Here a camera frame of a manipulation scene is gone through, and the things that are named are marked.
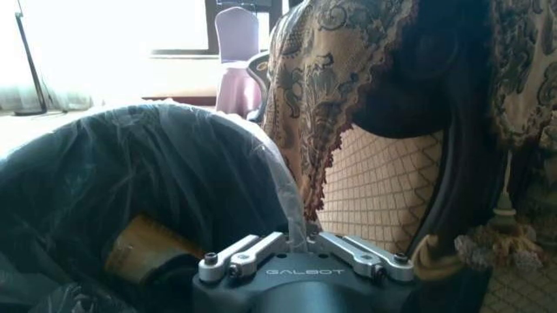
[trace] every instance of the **purple tablecloth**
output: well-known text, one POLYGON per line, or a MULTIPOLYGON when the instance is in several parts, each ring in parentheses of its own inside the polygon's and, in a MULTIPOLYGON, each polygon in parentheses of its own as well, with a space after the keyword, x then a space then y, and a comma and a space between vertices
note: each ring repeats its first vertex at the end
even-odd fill
POLYGON ((245 118, 260 105, 257 83, 247 73, 247 62, 223 64, 223 77, 216 94, 216 111, 245 118))

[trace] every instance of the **window frame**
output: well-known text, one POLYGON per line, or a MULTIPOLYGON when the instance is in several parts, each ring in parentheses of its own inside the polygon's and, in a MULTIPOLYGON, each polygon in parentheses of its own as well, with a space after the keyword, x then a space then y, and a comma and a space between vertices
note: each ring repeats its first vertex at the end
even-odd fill
MULTIPOLYGON (((207 39, 208 39, 208 49, 204 50, 185 50, 185 49, 154 49, 150 51, 152 57, 162 57, 165 55, 169 56, 180 56, 180 55, 204 55, 217 56, 219 55, 219 38, 216 36, 216 27, 215 27, 215 17, 216 14, 231 7, 241 6, 239 5, 239 1, 236 0, 223 0, 221 4, 216 4, 217 0, 205 0, 205 22, 207 22, 207 39)), ((268 13, 268 31, 272 30, 272 26, 275 25, 276 21, 281 15, 281 1, 280 0, 271 0, 271 6, 261 6, 255 5, 251 3, 245 3, 251 10, 255 12, 267 12, 268 13)))

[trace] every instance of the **screw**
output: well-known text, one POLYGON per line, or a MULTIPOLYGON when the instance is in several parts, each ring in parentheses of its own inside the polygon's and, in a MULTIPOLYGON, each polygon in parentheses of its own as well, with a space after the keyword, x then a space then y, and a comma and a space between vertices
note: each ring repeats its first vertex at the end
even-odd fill
POLYGON ((215 265, 219 261, 219 255, 215 252, 209 252, 205 254, 203 260, 205 261, 205 265, 215 265))
POLYGON ((396 252, 394 254, 394 262, 396 262, 398 264, 407 264, 408 257, 404 255, 404 253, 396 252))
POLYGON ((240 275, 241 275, 241 268, 236 264, 229 265, 228 276, 231 278, 237 278, 240 275))

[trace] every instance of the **metal bracket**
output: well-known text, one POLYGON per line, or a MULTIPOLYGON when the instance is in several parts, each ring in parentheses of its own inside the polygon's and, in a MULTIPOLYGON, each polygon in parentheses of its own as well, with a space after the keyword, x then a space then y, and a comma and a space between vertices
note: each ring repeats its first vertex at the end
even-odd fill
POLYGON ((333 234, 320 232, 315 238, 317 247, 337 256, 352 268, 353 272, 376 280, 384 273, 380 259, 375 254, 359 250, 333 234))
POLYGON ((285 236, 280 232, 271 233, 248 250, 231 257, 228 275, 232 278, 248 277, 257 271, 257 264, 275 253, 285 252, 285 236))
POLYGON ((384 274, 400 282, 412 280, 411 261, 400 254, 386 252, 359 237, 339 238, 331 233, 320 232, 312 249, 333 254, 352 267, 357 275, 371 280, 379 280, 384 274))
MULTIPOLYGON (((391 254, 359 237, 337 237, 320 232, 307 239, 312 253, 331 253, 352 268, 353 272, 377 282, 384 275, 399 282, 414 278, 412 263, 403 254, 391 254)), ((231 278, 253 275, 259 263, 272 254, 288 251, 284 234, 271 233, 259 240, 255 235, 245 236, 219 254, 207 254, 199 262, 199 279, 217 282, 228 270, 231 278)))
POLYGON ((231 256, 247 249, 257 239, 257 236, 247 235, 240 241, 216 254, 216 260, 213 260, 211 265, 207 264, 205 260, 201 260, 199 262, 199 279, 207 283, 217 282, 224 277, 231 256))
POLYGON ((386 252, 377 246, 369 244, 369 242, 356 236, 344 236, 343 239, 359 249, 375 254, 379 257, 387 275, 391 279, 400 282, 410 282, 414 279, 412 263, 404 255, 386 252))

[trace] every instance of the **plastic bag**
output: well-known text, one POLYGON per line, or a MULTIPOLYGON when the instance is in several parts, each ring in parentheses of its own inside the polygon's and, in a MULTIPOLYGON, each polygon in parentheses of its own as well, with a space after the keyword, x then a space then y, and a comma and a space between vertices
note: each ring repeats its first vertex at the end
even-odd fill
POLYGON ((56 303, 52 312, 182 310, 184 291, 140 288, 102 269, 138 213, 204 251, 285 231, 283 206, 303 227, 296 185, 263 132, 172 104, 97 113, 29 142, 0 161, 0 204, 0 273, 32 281, 9 286, 28 295, 17 298, 0 277, 2 312, 56 303))

